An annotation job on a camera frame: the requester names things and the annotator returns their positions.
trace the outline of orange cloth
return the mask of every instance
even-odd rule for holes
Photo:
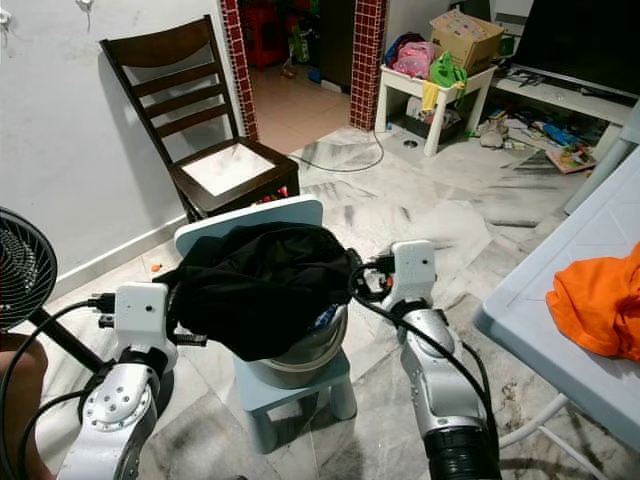
[[[573,262],[553,286],[547,305],[562,333],[599,355],[640,362],[640,243],[626,258]]]

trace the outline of pink bag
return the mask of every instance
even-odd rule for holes
[[[431,42],[409,42],[398,51],[398,60],[393,70],[410,77],[429,78],[429,67],[435,58]]]

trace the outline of television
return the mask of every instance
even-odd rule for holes
[[[516,68],[586,88],[640,96],[640,2],[535,0]]]

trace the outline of baseboard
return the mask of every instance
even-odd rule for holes
[[[119,267],[123,263],[142,255],[147,250],[169,240],[175,231],[187,223],[185,215],[169,220],[164,225],[140,235],[126,243],[94,258],[93,260],[60,275],[56,281],[49,301],[81,287],[87,282],[98,278],[109,270]]]

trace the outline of red tiled wall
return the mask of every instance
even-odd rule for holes
[[[258,139],[256,110],[253,103],[253,91],[249,80],[247,56],[244,50],[238,0],[222,0],[222,19],[227,32],[227,46],[231,56],[231,65],[236,80],[236,92],[240,102],[240,112],[244,121],[245,134],[251,140]]]
[[[356,0],[350,125],[373,130],[380,88],[387,0]]]

